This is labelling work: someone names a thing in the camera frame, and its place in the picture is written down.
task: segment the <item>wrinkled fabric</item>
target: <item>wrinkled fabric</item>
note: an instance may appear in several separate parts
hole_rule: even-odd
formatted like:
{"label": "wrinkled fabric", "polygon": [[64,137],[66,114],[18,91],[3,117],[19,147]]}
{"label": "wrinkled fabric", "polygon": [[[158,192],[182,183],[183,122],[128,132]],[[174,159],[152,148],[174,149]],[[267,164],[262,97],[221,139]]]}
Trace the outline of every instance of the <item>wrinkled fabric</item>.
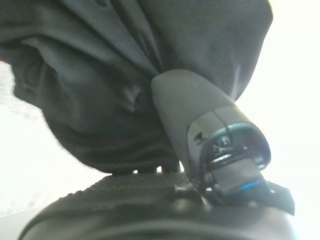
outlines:
{"label": "wrinkled fabric", "polygon": [[0,60],[84,164],[174,171],[152,78],[190,70],[236,100],[271,21],[266,0],[0,0]]}

